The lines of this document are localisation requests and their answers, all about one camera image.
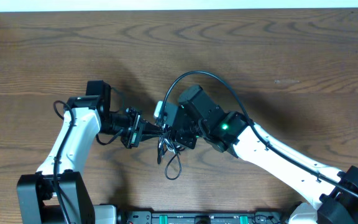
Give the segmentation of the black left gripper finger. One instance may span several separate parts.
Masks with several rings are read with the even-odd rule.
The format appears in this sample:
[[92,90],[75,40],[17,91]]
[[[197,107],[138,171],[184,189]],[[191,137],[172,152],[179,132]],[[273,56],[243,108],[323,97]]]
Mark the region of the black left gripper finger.
[[163,135],[163,131],[143,131],[140,137],[140,142],[152,138],[159,138],[161,135]]
[[144,128],[143,128],[143,132],[146,133],[162,133],[162,128],[160,126],[156,126],[150,122],[148,122],[147,120],[143,120],[143,124],[144,124]]

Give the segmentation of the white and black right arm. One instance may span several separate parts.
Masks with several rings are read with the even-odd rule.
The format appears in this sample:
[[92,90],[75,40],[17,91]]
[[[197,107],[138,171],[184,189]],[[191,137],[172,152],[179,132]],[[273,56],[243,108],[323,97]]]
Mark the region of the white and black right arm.
[[175,122],[185,133],[259,166],[298,192],[306,201],[291,213],[289,223],[358,223],[358,167],[344,172],[313,160],[243,114],[225,113],[219,106],[181,106]]

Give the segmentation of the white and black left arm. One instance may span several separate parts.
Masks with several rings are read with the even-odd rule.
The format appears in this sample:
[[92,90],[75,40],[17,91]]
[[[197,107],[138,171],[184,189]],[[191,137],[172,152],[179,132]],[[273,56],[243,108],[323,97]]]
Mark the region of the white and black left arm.
[[91,145],[99,133],[119,138],[124,147],[161,134],[159,127],[128,109],[109,111],[101,95],[71,97],[63,105],[62,129],[48,157],[34,174],[22,175],[17,196],[23,223],[116,223],[114,205],[94,205],[82,178]]

